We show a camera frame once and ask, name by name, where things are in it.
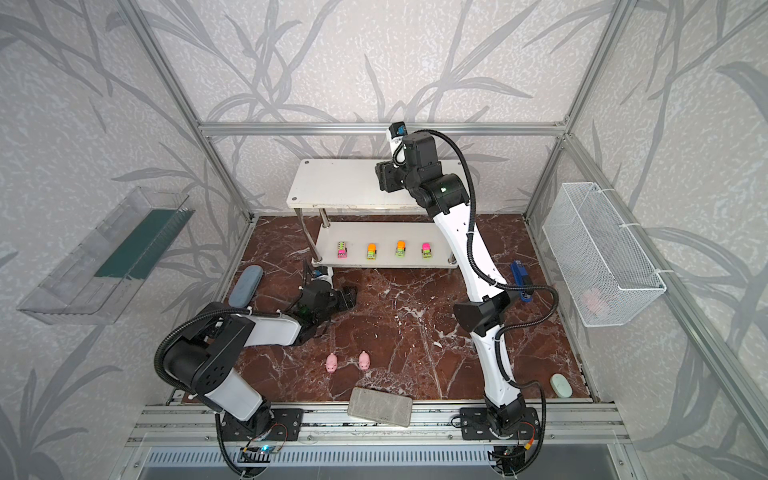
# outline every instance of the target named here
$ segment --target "gray eraser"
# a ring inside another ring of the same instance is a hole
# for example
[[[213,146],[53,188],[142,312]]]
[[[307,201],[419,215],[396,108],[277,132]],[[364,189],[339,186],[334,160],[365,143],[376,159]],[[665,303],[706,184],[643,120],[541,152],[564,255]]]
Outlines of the gray eraser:
[[[413,399],[407,396],[356,386],[352,389],[352,398],[349,399],[346,414],[359,419],[407,427],[411,424],[412,410]]]
[[[245,308],[250,303],[250,299],[253,298],[253,294],[256,292],[256,287],[259,286],[261,277],[264,275],[264,269],[258,265],[251,265],[243,270],[243,274],[237,279],[235,287],[230,293],[230,298],[227,301],[230,306],[234,308]]]

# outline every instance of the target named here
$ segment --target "black mounting plate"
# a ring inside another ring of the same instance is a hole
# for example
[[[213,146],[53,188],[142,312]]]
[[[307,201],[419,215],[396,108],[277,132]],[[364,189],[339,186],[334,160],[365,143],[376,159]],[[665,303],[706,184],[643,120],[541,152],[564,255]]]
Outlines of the black mounting plate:
[[[262,440],[273,440],[278,442],[295,442],[299,439],[299,430],[301,430],[301,419],[304,416],[302,409],[272,409],[275,415],[274,422],[284,425],[272,427],[270,433]],[[250,432],[237,422],[229,421],[221,426],[221,438],[225,442],[247,442]]]
[[[488,409],[485,407],[469,408],[458,410],[459,421],[462,424],[462,439],[464,440],[498,440],[498,437],[491,431],[488,424]],[[534,438],[538,439],[539,427],[538,427],[538,412],[532,407],[527,407],[523,411],[523,416],[520,419],[521,422],[528,422],[531,425],[536,425],[536,429],[533,432]],[[520,436],[520,440],[528,440],[531,438],[531,427],[521,423],[520,428],[517,430],[517,434]]]

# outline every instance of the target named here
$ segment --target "transparent acrylic box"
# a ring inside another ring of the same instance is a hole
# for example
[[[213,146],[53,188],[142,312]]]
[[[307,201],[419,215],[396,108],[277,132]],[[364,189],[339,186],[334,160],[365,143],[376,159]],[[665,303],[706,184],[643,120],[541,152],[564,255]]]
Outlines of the transparent acrylic box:
[[[43,280],[18,309],[44,323],[110,325],[146,280],[153,259],[170,246],[193,210],[183,208],[189,195],[136,187]],[[153,210],[169,210],[164,223],[120,276],[97,276],[99,269]]]

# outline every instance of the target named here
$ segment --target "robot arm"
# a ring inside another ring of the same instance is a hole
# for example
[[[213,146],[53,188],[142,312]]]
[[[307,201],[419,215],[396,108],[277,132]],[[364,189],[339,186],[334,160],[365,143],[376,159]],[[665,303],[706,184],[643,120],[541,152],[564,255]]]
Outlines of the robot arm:
[[[472,268],[467,248],[470,198],[458,175],[442,173],[434,137],[425,131],[408,134],[405,124],[398,122],[390,125],[387,138],[392,160],[376,165],[379,188],[387,192],[408,190],[447,239],[469,297],[468,302],[454,305],[454,314],[459,325],[469,332],[480,359],[491,431],[499,438],[509,438],[517,431],[524,415],[535,415],[535,410],[525,405],[515,386],[504,336],[499,334],[503,324],[501,314],[511,303],[511,297],[507,290],[483,280]],[[496,285],[505,285],[480,233],[470,234],[475,265]],[[500,347],[498,357],[496,343]]]
[[[234,370],[244,347],[298,346],[313,338],[331,315],[356,303],[356,289],[334,290],[333,273],[303,286],[285,313],[255,313],[209,303],[194,319],[176,328],[155,354],[155,371],[167,383],[197,395],[225,422],[235,422],[250,438],[272,428],[271,404]]]

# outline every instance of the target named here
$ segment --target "wallpaper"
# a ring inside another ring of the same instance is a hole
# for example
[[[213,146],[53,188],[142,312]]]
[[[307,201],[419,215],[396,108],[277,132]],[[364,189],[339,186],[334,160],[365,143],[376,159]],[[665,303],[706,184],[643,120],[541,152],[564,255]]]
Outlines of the wallpaper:
[[[211,297],[247,227],[116,4],[0,3],[0,476],[105,478],[170,387],[154,349]],[[141,185],[195,213],[111,326],[16,310]]]
[[[618,404],[648,478],[768,478],[768,458],[663,297],[625,326],[584,327],[541,230],[560,185],[578,181],[576,164],[561,155],[530,227],[590,388]]]
[[[766,393],[767,27],[764,0],[638,2],[575,126]],[[579,180],[566,157],[531,219],[560,281],[541,223],[559,184]],[[768,460],[663,300],[600,329],[563,304],[591,386],[621,407],[650,478],[768,478]]]
[[[478,212],[522,213],[554,145],[553,137],[452,137],[477,190]],[[338,137],[221,137],[216,149],[253,212],[284,213],[304,158],[391,158],[384,135]],[[458,158],[438,142],[443,162]],[[415,204],[414,211],[421,212]]]
[[[560,121],[614,0],[140,0],[203,121]]]
[[[768,395],[768,2],[636,11],[576,132]]]

